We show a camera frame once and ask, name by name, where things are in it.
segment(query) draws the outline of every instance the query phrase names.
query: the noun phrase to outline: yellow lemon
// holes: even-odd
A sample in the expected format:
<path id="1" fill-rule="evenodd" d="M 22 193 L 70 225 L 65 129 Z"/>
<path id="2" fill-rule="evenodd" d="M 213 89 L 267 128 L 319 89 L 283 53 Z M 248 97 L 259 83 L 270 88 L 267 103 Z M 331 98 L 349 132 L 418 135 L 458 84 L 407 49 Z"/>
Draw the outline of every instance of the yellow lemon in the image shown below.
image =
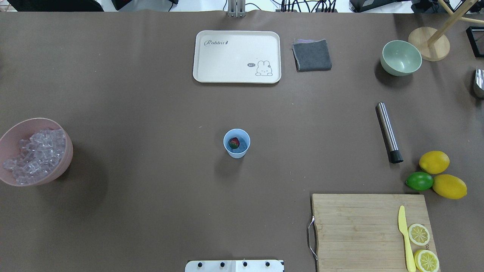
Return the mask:
<path id="1" fill-rule="evenodd" d="M 408 227 L 408 237 L 416 245 L 426 245 L 430 240 L 430 233 L 424 225 L 412 224 Z"/>
<path id="2" fill-rule="evenodd" d="M 429 174 L 440 174 L 449 167 L 449 156 L 442 151 L 430 151 L 422 155 L 420 168 Z"/>
<path id="3" fill-rule="evenodd" d="M 439 259 L 430 250 L 417 250 L 414 255 L 415 266 L 422 272 L 437 272 L 439 270 Z"/>
<path id="4" fill-rule="evenodd" d="M 446 198 L 459 199 L 467 195 L 466 184 L 458 177 L 442 174 L 434 177 L 434 191 Z"/>

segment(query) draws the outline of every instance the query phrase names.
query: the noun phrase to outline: blue cup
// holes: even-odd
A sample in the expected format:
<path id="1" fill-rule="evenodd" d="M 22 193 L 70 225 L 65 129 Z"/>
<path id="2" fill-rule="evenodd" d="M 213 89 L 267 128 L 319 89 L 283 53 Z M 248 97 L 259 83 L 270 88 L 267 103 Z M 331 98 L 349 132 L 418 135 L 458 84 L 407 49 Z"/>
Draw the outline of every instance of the blue cup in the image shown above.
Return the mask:
<path id="1" fill-rule="evenodd" d="M 237 149 L 232 149 L 228 145 L 228 141 L 230 141 L 230 139 L 232 139 L 234 137 L 236 137 L 239 140 L 239 143 L 240 143 L 240 145 Z M 225 150 L 227 150 L 227 153 L 232 158 L 235 158 L 235 159 L 242 158 L 245 155 L 245 153 L 247 152 L 247 150 L 249 149 L 249 146 L 250 146 L 250 137 L 247 134 L 247 132 L 245 132 L 244 130 L 242 130 L 240 128 L 231 129 L 224 136 Z"/>

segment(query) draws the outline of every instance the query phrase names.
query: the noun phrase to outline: cutting board handle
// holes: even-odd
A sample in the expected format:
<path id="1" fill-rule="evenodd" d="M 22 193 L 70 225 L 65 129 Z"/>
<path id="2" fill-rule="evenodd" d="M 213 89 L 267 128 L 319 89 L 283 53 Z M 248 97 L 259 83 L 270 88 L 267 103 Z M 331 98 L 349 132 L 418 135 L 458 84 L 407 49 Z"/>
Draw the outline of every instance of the cutting board handle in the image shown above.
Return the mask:
<path id="1" fill-rule="evenodd" d="M 315 227 L 314 226 L 314 215 L 311 217 L 311 222 L 307 226 L 307 244 L 309 245 L 309 249 L 311 249 L 311 252 L 313 253 L 314 259 L 317 261 L 318 260 L 318 256 L 314 252 L 313 248 L 311 247 L 311 239 L 309 237 L 309 229 L 311 228 L 311 225 L 313 225 L 313 227 Z"/>

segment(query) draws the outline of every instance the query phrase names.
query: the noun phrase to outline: metal muddler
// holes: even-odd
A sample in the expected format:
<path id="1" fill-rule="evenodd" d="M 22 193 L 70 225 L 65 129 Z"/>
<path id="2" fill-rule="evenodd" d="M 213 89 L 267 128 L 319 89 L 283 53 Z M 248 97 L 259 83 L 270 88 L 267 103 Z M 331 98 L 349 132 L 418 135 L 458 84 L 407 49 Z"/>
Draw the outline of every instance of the metal muddler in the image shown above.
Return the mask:
<path id="1" fill-rule="evenodd" d="M 396 144 L 395 135 L 393 135 L 392 125 L 390 124 L 390 119 L 388 118 L 387 108 L 385 103 L 379 102 L 377 104 L 378 117 L 382 125 L 383 132 L 385 133 L 385 139 L 388 144 L 388 152 L 390 152 L 390 162 L 392 164 L 397 164 L 403 162 L 402 154 L 398 150 Z"/>

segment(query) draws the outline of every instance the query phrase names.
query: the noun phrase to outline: strawberry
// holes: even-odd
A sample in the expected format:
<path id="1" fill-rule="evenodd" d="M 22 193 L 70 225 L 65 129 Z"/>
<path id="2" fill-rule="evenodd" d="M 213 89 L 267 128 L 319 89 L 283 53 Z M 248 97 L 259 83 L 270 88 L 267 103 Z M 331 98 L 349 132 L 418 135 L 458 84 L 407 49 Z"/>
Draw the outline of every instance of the strawberry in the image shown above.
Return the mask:
<path id="1" fill-rule="evenodd" d="M 232 149 L 237 149 L 239 148 L 240 145 L 241 144 L 239 142 L 239 139 L 237 139 L 237 137 L 234 137 L 228 141 L 228 146 L 230 146 L 230 148 Z"/>

